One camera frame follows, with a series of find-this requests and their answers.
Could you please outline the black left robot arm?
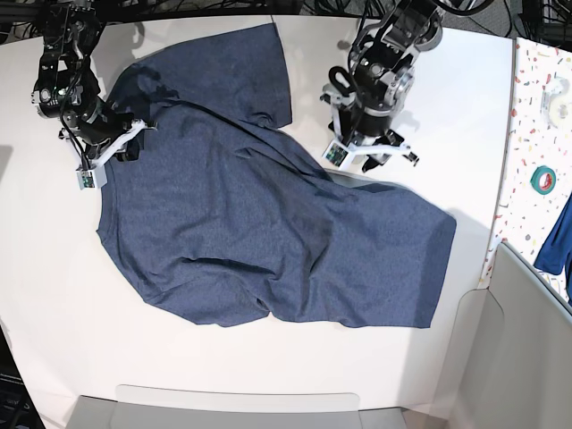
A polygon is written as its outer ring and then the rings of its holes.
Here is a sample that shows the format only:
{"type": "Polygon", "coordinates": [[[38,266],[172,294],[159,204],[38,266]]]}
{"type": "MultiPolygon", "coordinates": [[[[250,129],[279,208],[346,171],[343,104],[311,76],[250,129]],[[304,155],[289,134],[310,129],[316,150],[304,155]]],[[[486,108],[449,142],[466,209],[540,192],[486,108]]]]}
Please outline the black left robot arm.
{"type": "Polygon", "coordinates": [[[394,156],[418,163],[391,124],[414,84],[416,59],[441,40],[442,13],[431,1],[400,1],[381,21],[360,22],[347,65],[329,70],[321,95],[332,113],[326,161],[346,170],[358,159],[363,172],[394,156]]]}

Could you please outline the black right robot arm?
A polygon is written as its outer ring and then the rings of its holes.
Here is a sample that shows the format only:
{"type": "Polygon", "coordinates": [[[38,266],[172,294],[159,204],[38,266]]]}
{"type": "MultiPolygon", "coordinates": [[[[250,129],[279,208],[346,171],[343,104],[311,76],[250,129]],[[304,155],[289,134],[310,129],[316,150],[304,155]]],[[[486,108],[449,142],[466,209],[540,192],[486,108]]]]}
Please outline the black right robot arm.
{"type": "Polygon", "coordinates": [[[62,124],[84,170],[130,130],[134,115],[103,100],[91,55],[108,22],[121,19],[123,1],[48,1],[38,15],[43,37],[32,104],[62,124]]]}

